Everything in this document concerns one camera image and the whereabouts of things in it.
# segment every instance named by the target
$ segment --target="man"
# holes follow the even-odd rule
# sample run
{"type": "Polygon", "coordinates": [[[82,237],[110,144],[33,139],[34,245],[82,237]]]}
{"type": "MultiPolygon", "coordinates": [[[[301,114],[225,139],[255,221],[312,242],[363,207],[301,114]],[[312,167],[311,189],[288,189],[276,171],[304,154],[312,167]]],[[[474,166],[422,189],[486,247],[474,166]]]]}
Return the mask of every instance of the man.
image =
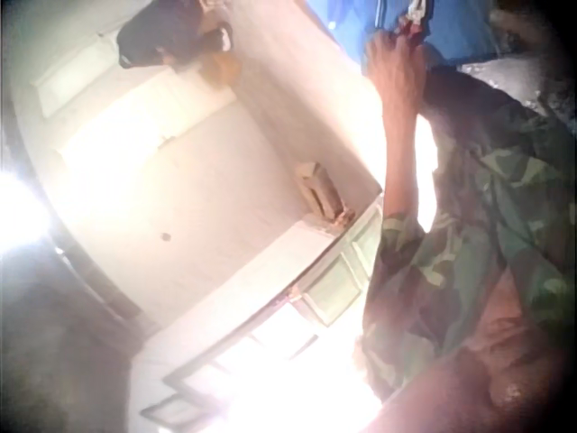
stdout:
{"type": "Polygon", "coordinates": [[[201,54],[229,51],[228,23],[198,34],[204,15],[200,0],[153,0],[118,33],[119,62],[125,68],[184,65],[201,54]]]}
{"type": "Polygon", "coordinates": [[[378,33],[387,174],[363,317],[369,432],[526,431],[563,379],[574,327],[575,148],[555,120],[378,33]],[[415,125],[438,147],[437,215],[417,222],[415,125]]]}

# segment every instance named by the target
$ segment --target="blue object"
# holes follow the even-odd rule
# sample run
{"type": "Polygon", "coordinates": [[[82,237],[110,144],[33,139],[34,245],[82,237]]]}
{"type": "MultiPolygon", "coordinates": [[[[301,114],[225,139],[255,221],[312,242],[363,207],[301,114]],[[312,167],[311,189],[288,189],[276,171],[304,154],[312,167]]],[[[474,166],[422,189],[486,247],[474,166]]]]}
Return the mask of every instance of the blue object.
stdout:
{"type": "MultiPolygon", "coordinates": [[[[308,6],[351,59],[363,65],[364,47],[376,28],[393,31],[411,0],[307,0],[308,6]]],[[[489,26],[491,0],[427,0],[425,44],[429,67],[462,65],[496,57],[489,26]]]]}

